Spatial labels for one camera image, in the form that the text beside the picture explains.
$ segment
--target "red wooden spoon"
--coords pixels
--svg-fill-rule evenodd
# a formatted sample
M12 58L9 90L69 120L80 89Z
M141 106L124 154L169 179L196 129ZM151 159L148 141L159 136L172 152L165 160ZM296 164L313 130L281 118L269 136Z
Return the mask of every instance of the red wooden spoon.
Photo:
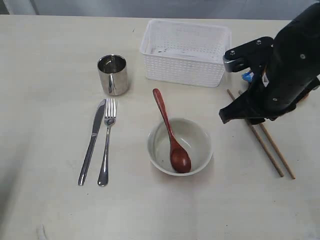
M175 139L174 133L172 132L168 116L166 113L165 102L162 98L161 92L159 89L153 89L153 96L156 101L156 104L159 107L161 115L163 117L166 129L168 130L169 139L170 139L170 162L174 170L180 174L189 173L191 170L191 160L187 151L177 142Z

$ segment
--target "stainless steel cup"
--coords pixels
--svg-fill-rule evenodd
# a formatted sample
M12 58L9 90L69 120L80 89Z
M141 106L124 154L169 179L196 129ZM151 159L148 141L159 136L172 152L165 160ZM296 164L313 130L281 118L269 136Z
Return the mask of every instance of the stainless steel cup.
M119 55L107 55L98 61L103 91L111 96L124 94L129 88L127 62Z

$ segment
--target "white plastic basket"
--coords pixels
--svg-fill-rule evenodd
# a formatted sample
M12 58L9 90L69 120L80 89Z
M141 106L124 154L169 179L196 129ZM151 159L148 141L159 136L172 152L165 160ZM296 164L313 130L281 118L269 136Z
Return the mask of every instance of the white plastic basket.
M140 52L148 79L215 88L225 72L223 55L230 48L227 27L152 19Z

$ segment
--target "wooden chopstick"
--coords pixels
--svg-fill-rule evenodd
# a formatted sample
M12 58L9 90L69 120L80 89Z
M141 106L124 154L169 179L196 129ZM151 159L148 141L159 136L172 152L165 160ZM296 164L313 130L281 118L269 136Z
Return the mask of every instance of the wooden chopstick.
M270 133L268 132L268 130L266 129L265 125L263 123L259 123L259 127L262 129L262 131L264 132L264 134L266 135L266 138L269 140L270 144L272 145L272 147L274 148L276 154L279 156L281 162L283 163L285 169L288 171L289 175L291 176L292 179L296 179L295 174L292 172L292 170L290 169L285 157L282 155L282 153L280 152L278 146L276 145L275 141L272 139Z
M232 98L232 100L235 100L235 97L233 96L233 94L231 93L231 91L229 89L226 90L227 93L229 94L229 96ZM262 138L259 136L259 134L257 133L257 131L255 130L255 128L251 125L251 123L247 120L244 119L246 124L248 125L248 127L251 129L251 131L253 132L253 134L255 135L256 139L258 140L258 142L260 143L261 147L263 148L263 150L265 151L265 153L267 154L267 156L269 157L271 163L273 164L273 166L275 167L276 171L278 172L278 174L280 175L280 177L282 178L284 176L284 173L281 171L279 165L277 164L276 160L274 159L274 157L271 155L271 153L269 152L269 150L267 149L267 146L264 144Z

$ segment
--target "bowl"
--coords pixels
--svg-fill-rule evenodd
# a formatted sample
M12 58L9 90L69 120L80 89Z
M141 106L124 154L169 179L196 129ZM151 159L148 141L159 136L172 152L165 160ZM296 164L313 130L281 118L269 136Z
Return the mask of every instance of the bowl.
M210 162L213 151L210 135L198 124L184 118L169 119L175 139L191 159L191 171L178 173L170 162L170 140L166 125L161 122L149 134L147 148L152 164L173 176L189 176L200 172Z

